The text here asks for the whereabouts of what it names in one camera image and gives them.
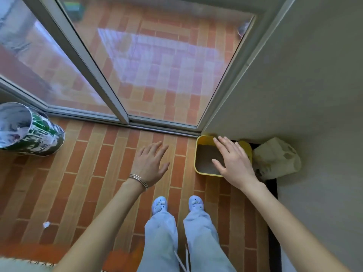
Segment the green and white bucket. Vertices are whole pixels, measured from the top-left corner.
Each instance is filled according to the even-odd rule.
[[[0,104],[0,149],[46,156],[59,150],[64,138],[64,130],[44,113],[16,102]]]

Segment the person's left hand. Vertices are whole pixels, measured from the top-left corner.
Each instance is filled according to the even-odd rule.
[[[157,183],[169,168],[170,162],[164,163],[159,169],[161,158],[169,147],[168,145],[163,146],[157,152],[160,145],[161,141],[143,147],[136,153],[131,168],[131,174],[138,175],[149,187]]]

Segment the green object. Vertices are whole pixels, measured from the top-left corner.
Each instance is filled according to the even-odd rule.
[[[46,156],[59,150],[64,139],[64,130],[44,113],[16,102],[0,105],[0,149]]]
[[[66,10],[68,17],[74,21],[78,22],[82,20],[85,13],[85,8],[78,2],[63,2],[63,7]]]

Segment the glass panel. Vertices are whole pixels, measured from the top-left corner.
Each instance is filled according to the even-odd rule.
[[[180,0],[61,0],[126,111],[196,125],[252,14]]]
[[[0,0],[0,74],[47,104],[113,114],[22,0]]]

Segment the yellow litter box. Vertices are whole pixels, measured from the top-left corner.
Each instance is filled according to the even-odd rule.
[[[252,148],[245,142],[240,140],[238,144],[245,150],[249,160],[252,163]],[[194,155],[194,169],[198,174],[222,177],[218,170],[214,167],[212,159],[218,160],[223,166],[223,157],[218,148],[214,144],[213,136],[200,136],[197,139]]]

